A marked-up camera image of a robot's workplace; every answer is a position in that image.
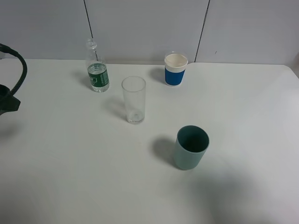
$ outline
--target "paper cup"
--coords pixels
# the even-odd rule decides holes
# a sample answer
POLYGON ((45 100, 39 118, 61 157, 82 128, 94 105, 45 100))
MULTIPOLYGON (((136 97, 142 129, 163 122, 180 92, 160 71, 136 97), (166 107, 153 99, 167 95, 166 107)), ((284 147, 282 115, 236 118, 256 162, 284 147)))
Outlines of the paper cup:
POLYGON ((165 82, 169 86, 181 84, 188 59, 184 54, 171 52, 165 56, 165 82))
POLYGON ((209 146, 209 136, 200 127, 182 127, 174 147, 174 162, 180 169, 195 168, 209 146))

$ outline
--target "clear drinking glass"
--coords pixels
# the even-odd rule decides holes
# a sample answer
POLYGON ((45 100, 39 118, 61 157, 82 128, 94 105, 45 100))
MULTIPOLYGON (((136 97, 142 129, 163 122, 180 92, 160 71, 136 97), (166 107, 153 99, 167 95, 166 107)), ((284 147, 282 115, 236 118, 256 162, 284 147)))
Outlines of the clear drinking glass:
POLYGON ((141 123, 145 115, 145 80, 130 76, 122 81, 121 86, 128 122, 133 125, 141 123))

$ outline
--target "water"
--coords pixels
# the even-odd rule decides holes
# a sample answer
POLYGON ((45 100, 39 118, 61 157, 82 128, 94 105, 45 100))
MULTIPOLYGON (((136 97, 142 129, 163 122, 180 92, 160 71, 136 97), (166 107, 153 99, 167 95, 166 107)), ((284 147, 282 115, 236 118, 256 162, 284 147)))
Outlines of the water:
POLYGON ((105 92, 109 88, 109 78, 105 64, 95 63, 87 68, 95 92, 105 92))
POLYGON ((139 110, 133 110, 128 114, 128 122, 137 125, 144 120, 144 114, 139 110))

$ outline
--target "white table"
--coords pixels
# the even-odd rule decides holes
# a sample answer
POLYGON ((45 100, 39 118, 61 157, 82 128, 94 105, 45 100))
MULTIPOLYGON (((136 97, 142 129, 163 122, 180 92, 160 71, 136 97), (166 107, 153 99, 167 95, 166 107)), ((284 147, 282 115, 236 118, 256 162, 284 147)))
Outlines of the white table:
MULTIPOLYGON (((192 63, 174 88, 163 66, 111 64, 109 90, 96 93, 84 61, 26 62, 19 111, 0 116, 1 223, 299 223, 299 80, 289 68, 192 63), (121 89, 131 75, 147 82, 136 126, 121 89), (182 171, 171 152, 190 124, 210 146, 182 171)), ((20 74, 18 60, 0 60, 1 84, 20 74)))

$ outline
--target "teal plastic cup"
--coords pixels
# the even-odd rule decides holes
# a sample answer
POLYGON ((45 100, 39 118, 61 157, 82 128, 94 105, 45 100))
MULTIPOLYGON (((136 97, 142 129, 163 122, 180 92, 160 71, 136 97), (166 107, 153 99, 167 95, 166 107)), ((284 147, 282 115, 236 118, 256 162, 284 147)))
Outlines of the teal plastic cup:
POLYGON ((180 169, 195 168, 209 146, 209 136, 197 126, 185 126, 178 131, 174 162, 180 169))

